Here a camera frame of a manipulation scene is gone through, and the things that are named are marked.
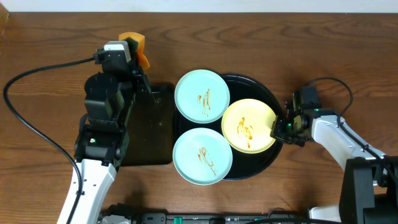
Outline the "yellow plate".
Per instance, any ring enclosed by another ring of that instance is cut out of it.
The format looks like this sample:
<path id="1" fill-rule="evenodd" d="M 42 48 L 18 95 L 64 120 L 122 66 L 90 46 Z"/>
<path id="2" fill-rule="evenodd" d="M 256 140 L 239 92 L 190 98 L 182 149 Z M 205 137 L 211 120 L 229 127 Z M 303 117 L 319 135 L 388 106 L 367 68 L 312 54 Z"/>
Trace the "yellow plate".
<path id="1" fill-rule="evenodd" d="M 257 154 L 269 149 L 276 114 L 270 106 L 255 99 L 238 100 L 231 104 L 221 120 L 221 130 L 230 146 L 239 152 Z"/>

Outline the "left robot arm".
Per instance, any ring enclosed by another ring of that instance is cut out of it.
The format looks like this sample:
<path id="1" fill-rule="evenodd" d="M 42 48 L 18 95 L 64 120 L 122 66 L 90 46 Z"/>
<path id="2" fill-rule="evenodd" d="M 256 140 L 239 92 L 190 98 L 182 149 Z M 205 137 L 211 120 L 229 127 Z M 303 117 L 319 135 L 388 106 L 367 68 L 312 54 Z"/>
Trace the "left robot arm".
<path id="1" fill-rule="evenodd" d="M 107 191 L 129 145 L 127 123 L 137 93 L 151 93 L 144 71 L 145 37 L 125 32 L 94 54 L 102 72 L 85 82 L 87 113 L 75 142 L 77 168 L 58 218 L 59 223 L 96 223 Z"/>

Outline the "light blue plate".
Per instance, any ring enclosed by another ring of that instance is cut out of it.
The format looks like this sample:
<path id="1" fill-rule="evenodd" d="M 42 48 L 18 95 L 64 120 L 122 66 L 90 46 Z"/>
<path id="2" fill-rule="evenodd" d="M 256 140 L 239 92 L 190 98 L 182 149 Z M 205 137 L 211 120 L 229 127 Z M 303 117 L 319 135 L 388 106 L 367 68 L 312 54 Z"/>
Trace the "light blue plate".
<path id="1" fill-rule="evenodd" d="M 212 185 L 226 177 L 233 163 L 231 146 L 220 133 L 208 128 L 184 132 L 175 142 L 177 172 L 196 185 Z"/>
<path id="2" fill-rule="evenodd" d="M 184 118 L 206 124 L 223 116 L 230 103 L 230 92 L 219 74 L 198 69 L 186 73 L 178 81 L 174 99 Z"/>

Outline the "orange green scrub sponge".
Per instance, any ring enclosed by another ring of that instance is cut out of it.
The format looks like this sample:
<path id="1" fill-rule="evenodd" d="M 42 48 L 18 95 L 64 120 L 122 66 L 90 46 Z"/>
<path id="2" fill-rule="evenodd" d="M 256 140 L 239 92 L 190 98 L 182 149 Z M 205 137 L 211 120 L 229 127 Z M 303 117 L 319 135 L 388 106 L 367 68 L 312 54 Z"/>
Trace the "orange green scrub sponge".
<path id="1" fill-rule="evenodd" d="M 150 68 L 150 63 L 147 57 L 144 55 L 144 46 L 145 46 L 145 36 L 139 34 L 137 32 L 125 32 L 119 34 L 119 40 L 126 40 L 128 37 L 132 38 L 133 40 L 139 43 L 137 48 L 137 59 L 138 64 L 144 69 L 147 70 Z"/>

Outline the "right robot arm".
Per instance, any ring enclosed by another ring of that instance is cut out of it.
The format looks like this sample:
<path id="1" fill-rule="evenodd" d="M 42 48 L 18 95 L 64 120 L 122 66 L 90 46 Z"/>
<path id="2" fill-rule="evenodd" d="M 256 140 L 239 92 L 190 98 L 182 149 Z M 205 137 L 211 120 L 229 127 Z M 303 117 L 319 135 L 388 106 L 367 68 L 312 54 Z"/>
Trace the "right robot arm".
<path id="1" fill-rule="evenodd" d="M 388 156 L 356 134 L 334 110 L 322 108 L 314 86 L 294 91 L 287 116 L 276 117 L 271 137 L 304 146 L 323 146 L 344 171 L 340 201 L 317 207 L 311 216 L 337 214 L 342 223 L 397 223 L 397 157 Z"/>

